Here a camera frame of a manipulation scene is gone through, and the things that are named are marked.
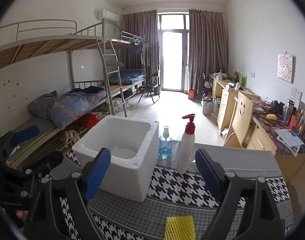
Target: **upper bunk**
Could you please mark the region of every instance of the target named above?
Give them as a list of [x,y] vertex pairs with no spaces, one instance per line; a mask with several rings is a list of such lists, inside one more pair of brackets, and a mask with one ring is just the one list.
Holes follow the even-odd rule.
[[[24,24],[37,22],[72,22],[75,26],[22,28]],[[119,39],[105,37],[106,22],[115,25],[120,30]],[[96,36],[96,33],[98,32],[97,26],[99,25],[102,27],[102,36]],[[0,30],[11,26],[17,26],[16,40],[0,46],[0,69],[16,62],[42,55],[49,55],[52,53],[69,50],[97,49],[96,40],[101,48],[105,46],[106,49],[112,49],[111,44],[113,45],[114,49],[122,49],[131,46],[132,42],[138,44],[144,41],[144,37],[139,37],[137,35],[124,32],[115,22],[107,19],[102,19],[102,22],[91,25],[79,31],[76,21],[65,19],[38,19],[21,21],[1,26]],[[74,32],[67,35],[39,36],[18,40],[19,33],[44,29],[73,29]]]

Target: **light switch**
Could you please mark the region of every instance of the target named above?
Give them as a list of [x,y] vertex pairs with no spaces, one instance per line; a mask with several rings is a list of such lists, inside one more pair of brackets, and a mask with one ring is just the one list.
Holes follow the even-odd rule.
[[296,99],[301,100],[301,96],[302,96],[302,92],[297,89],[296,96],[295,96]]
[[293,87],[291,89],[291,96],[296,97],[296,93],[297,93],[297,89]]

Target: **plastic bottle on floor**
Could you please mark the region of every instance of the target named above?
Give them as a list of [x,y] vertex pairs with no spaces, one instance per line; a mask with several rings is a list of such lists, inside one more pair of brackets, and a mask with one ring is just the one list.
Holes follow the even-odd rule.
[[190,162],[190,156],[191,151],[193,149],[193,145],[195,143],[195,124],[193,123],[193,120],[195,118],[195,114],[188,114],[183,117],[183,119],[188,119],[189,123],[186,125],[185,132],[182,135],[181,142],[179,145],[178,150],[178,166],[177,171],[179,174],[186,173],[189,162]]
[[162,159],[168,159],[171,157],[172,139],[169,136],[168,126],[164,127],[164,133],[159,137],[159,152],[158,155]]

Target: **white foam box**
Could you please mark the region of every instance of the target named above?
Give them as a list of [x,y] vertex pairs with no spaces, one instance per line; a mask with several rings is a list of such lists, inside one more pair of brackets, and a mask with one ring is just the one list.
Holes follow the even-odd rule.
[[143,201],[158,158],[158,131],[157,121],[108,115],[72,149],[84,167],[102,147],[108,148],[112,152],[111,164],[100,188]]

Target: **water bottle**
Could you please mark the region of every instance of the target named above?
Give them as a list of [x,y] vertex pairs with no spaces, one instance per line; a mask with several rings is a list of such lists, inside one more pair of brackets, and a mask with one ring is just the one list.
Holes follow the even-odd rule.
[[171,157],[172,139],[169,136],[168,126],[164,127],[164,133],[159,137],[159,151],[158,155],[162,159]]

